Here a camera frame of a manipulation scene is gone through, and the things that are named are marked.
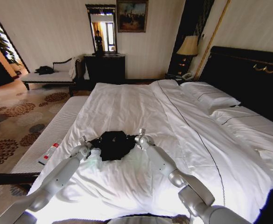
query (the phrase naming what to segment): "black cloth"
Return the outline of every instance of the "black cloth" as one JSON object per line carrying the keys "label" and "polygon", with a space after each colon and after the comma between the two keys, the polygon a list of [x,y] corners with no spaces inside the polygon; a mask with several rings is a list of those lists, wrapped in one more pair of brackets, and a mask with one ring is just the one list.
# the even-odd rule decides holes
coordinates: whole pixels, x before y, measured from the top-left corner
{"label": "black cloth", "polygon": [[35,70],[35,73],[39,73],[39,75],[52,74],[54,73],[54,70],[49,66],[41,66]]}
{"label": "black cloth", "polygon": [[123,131],[104,132],[90,143],[101,149],[102,161],[120,160],[135,146],[136,135],[126,135]]}

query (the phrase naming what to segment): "white bedsheet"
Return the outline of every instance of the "white bedsheet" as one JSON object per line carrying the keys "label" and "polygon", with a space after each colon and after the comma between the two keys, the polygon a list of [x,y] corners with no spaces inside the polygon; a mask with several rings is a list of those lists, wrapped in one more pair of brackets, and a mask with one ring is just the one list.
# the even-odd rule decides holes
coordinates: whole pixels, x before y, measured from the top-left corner
{"label": "white bedsheet", "polygon": [[[209,188],[214,204],[225,205],[250,222],[256,219],[271,185],[262,161],[242,150],[171,80],[151,85],[97,84],[30,193],[70,155],[82,135],[91,140],[105,131],[136,134],[140,127],[182,172],[195,175]],[[98,149],[93,150],[49,204],[33,213],[39,223],[70,218],[106,220],[140,213],[188,215],[178,199],[179,189],[159,173],[145,152],[135,147],[120,161],[104,162],[99,154]]]}

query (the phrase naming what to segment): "mirror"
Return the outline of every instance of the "mirror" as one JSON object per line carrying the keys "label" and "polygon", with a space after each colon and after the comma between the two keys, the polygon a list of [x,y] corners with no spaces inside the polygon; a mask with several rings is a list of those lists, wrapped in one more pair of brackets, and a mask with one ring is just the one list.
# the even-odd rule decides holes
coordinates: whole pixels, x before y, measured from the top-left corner
{"label": "mirror", "polygon": [[117,53],[116,6],[85,5],[95,53]]}

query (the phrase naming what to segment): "picture frame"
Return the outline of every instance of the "picture frame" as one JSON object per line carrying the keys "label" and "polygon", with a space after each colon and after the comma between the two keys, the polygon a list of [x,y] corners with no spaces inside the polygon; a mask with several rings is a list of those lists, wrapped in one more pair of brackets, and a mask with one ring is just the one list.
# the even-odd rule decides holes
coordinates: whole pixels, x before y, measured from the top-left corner
{"label": "picture frame", "polygon": [[146,32],[148,0],[117,0],[118,32]]}

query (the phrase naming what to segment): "cream wall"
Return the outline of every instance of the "cream wall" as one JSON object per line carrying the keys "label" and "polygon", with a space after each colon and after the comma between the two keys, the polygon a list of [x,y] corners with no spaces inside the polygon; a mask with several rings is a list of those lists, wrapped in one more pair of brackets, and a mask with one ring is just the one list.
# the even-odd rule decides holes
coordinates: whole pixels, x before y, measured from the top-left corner
{"label": "cream wall", "polygon": [[[203,33],[209,38],[214,32],[218,18],[226,0],[215,0],[211,16]],[[194,58],[190,71],[196,73],[199,62],[208,44],[204,43],[200,54]],[[273,51],[273,1],[231,0],[222,22],[211,43],[212,46],[225,46],[244,49]],[[208,59],[209,52],[198,74],[200,75]]]}
{"label": "cream wall", "polygon": [[5,58],[5,56],[0,51],[0,63],[4,66],[4,68],[7,70],[7,72],[10,74],[11,77],[16,77],[17,74],[13,70],[13,68],[10,66],[9,62]]}
{"label": "cream wall", "polygon": [[[185,0],[149,0],[145,33],[117,33],[126,54],[126,78],[160,78],[167,72]],[[93,53],[85,4],[116,0],[0,0],[0,22],[33,71],[53,61]]]}

